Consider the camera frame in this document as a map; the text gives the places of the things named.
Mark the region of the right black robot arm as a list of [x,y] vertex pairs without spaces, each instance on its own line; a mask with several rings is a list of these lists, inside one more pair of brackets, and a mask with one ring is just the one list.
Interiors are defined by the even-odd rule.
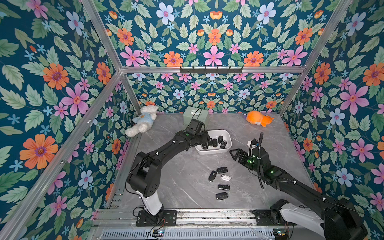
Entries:
[[248,152],[230,150],[236,162],[256,173],[261,188],[266,185],[284,192],[300,203],[299,208],[286,200],[271,206],[271,219],[294,223],[309,229],[327,240],[363,240],[368,230],[354,205],[346,199],[336,200],[301,183],[287,171],[271,163],[269,154],[258,147]]

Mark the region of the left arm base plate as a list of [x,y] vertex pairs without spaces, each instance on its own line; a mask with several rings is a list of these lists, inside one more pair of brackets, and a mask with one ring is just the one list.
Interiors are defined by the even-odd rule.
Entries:
[[162,210],[153,216],[146,211],[140,211],[137,216],[136,227],[173,227],[177,223],[177,214],[176,210]]

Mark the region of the white car key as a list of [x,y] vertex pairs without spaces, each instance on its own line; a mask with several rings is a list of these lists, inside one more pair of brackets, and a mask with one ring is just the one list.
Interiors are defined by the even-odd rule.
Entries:
[[221,175],[221,179],[222,179],[223,181],[229,182],[229,181],[232,179],[232,177],[230,177],[230,176],[228,176],[228,175],[225,175],[225,174],[222,174],[222,175]]

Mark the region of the black slim car key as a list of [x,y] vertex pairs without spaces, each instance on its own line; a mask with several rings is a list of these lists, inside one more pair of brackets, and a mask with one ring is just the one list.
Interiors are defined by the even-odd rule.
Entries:
[[220,145],[220,149],[225,149],[226,148],[226,146],[227,146],[227,141],[223,141],[222,143],[221,143],[221,145]]

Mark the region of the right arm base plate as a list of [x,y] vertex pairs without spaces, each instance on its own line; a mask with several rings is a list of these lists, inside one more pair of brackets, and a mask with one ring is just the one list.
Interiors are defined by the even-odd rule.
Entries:
[[281,214],[278,214],[276,210],[253,210],[252,214],[255,216],[257,224],[259,226],[296,226],[294,223],[287,222],[283,219]]

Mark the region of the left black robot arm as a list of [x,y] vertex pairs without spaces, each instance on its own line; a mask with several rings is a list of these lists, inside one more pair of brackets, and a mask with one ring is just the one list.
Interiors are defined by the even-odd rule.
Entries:
[[148,215],[159,217],[164,210],[157,193],[162,168],[179,153],[206,144],[209,140],[208,131],[194,134],[186,130],[179,131],[157,150],[149,153],[140,152],[136,155],[126,182],[142,200]]

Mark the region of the white storage box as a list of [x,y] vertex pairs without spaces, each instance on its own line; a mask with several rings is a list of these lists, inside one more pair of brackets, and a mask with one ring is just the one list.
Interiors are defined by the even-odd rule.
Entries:
[[230,133],[226,130],[208,131],[210,140],[207,144],[197,145],[195,149],[200,155],[227,153],[232,147]]

